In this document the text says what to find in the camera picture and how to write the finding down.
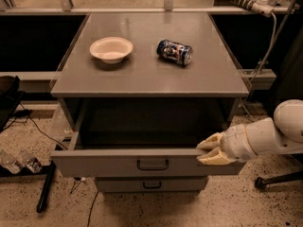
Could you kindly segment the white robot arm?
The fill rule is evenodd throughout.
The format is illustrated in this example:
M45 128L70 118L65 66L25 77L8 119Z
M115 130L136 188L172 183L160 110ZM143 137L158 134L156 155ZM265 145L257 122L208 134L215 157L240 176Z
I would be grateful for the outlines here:
M300 154L303 152L303 101L286 100L276 107L273 117L216 132L199 143L197 149L207 150L197 160L211 166L245 163L264 153Z

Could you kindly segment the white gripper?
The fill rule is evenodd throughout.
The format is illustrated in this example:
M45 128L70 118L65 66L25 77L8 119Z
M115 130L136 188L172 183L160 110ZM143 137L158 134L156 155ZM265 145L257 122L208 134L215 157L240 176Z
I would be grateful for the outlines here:
M257 157L249 144L243 124L230 127L224 133L216 132L210 135L199 143L197 148L211 150L197 157L199 162L209 166L225 166L233 163L234 160L244 163Z

